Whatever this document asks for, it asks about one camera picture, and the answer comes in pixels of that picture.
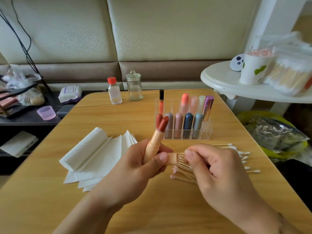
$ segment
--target yellow bag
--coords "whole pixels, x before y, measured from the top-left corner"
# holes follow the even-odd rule
[[[279,115],[276,115],[272,112],[266,112],[266,111],[249,111],[249,112],[242,112],[237,115],[238,120],[245,126],[252,118],[256,117],[267,117],[270,119],[275,119],[281,122],[284,122],[288,125],[291,125],[294,127],[293,124],[285,120],[284,118],[280,117]],[[290,157],[291,155],[304,150],[308,146],[308,142],[304,141],[300,143],[300,145],[297,145],[295,147],[295,151],[289,151],[289,152],[282,152],[282,153],[274,153],[273,151],[266,149],[262,146],[260,148],[263,150],[263,152],[268,156],[268,157],[273,157],[273,158],[279,158],[279,159],[286,159],[287,157]]]

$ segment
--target hand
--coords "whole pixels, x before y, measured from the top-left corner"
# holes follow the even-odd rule
[[[278,213],[256,191],[234,149],[193,145],[185,150],[185,162],[191,165],[200,191],[216,211],[247,233],[278,233]]]
[[[172,149],[161,144],[159,154],[143,165],[143,157],[149,140],[145,139],[129,147],[115,167],[89,192],[106,209],[115,211],[136,200],[144,191],[150,178],[164,172],[163,164]]]

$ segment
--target person's right hand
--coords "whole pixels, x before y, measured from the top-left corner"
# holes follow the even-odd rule
[[[278,233],[279,214],[256,191],[234,149],[192,145],[185,150],[185,162],[216,211],[247,233]]]

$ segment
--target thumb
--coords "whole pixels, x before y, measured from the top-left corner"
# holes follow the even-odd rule
[[[144,164],[141,169],[146,177],[152,177],[168,161],[169,157],[166,152],[161,152]]]
[[[199,188],[207,187],[213,183],[213,175],[210,173],[207,165],[202,157],[193,150],[185,150],[185,160],[191,165],[193,172],[196,176],[196,180]]]

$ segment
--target white round table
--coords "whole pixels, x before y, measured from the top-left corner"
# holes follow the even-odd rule
[[[267,84],[244,85],[239,82],[240,71],[233,71],[230,68],[230,61],[213,64],[202,71],[200,76],[202,82],[212,87],[218,94],[224,94],[228,99],[238,101],[228,103],[231,109],[236,107],[235,113],[251,110],[256,99],[266,100],[275,103],[271,111],[283,115],[290,103],[312,103],[312,88],[306,93],[296,97],[281,94]]]

